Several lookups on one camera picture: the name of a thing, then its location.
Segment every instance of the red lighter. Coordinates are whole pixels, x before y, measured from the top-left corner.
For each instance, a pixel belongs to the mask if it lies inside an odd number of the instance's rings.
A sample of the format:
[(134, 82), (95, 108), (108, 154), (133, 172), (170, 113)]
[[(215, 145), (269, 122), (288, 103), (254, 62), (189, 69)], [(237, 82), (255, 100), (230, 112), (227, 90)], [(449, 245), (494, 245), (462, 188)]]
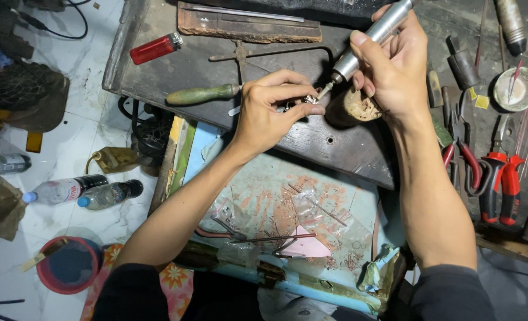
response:
[(147, 42), (137, 48), (129, 50), (131, 59), (135, 64), (148, 62), (162, 55), (174, 52), (183, 43), (179, 33), (171, 33), (153, 41)]

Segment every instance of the blue bottle cap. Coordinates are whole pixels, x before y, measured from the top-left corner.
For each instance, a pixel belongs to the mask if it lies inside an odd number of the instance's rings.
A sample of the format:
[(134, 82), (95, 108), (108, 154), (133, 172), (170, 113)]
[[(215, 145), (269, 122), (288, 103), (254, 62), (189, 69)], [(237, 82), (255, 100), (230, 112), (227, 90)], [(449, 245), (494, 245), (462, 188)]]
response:
[(28, 192), (22, 194), (22, 200), (27, 203), (32, 203), (33, 201), (38, 199), (38, 195), (34, 192)]
[(89, 197), (84, 196), (78, 199), (78, 206), (86, 207), (89, 205)]

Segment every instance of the hand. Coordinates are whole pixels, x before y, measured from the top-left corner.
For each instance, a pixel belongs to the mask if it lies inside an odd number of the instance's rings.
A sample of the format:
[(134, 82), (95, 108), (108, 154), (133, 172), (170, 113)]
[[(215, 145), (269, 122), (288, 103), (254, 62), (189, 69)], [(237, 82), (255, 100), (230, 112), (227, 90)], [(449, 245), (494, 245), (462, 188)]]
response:
[[(379, 19), (389, 5), (372, 17)], [(415, 13), (399, 26), (399, 35), (391, 36), (383, 46), (357, 30), (350, 35), (351, 48), (362, 62), (362, 70), (353, 75), (353, 85), (375, 100), (386, 120), (407, 120), (428, 113), (427, 36)]]
[(305, 76), (287, 69), (244, 84), (238, 126), (230, 143), (235, 154), (248, 162), (274, 147), (297, 120), (325, 114), (323, 106), (309, 103), (299, 103), (285, 113), (276, 111), (278, 102), (317, 94)]

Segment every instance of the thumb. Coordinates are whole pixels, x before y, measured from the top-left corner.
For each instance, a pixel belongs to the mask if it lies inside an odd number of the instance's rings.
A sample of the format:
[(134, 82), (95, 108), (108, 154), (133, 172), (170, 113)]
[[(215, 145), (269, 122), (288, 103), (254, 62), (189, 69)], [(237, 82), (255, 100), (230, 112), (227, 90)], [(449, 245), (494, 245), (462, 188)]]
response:
[(322, 105), (314, 105), (310, 103), (300, 103), (290, 108), (282, 115), (288, 118), (292, 123), (297, 122), (301, 118), (309, 115), (325, 115), (326, 109)]
[(366, 34), (354, 30), (349, 36), (349, 40), (355, 56), (368, 63), (373, 68), (374, 73), (385, 73), (394, 68), (381, 45)]

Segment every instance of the forearm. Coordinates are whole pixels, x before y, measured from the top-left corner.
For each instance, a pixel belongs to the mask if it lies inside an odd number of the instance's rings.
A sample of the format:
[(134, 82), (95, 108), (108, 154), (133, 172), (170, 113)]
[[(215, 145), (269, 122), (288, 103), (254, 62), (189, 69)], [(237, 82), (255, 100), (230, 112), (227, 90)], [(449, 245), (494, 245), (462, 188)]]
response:
[(403, 226), (419, 266), (476, 269), (472, 221), (444, 169), (430, 114), (389, 127), (399, 157)]
[(147, 218), (129, 238), (114, 267), (124, 263), (157, 266), (175, 259), (218, 193), (248, 160), (229, 145)]

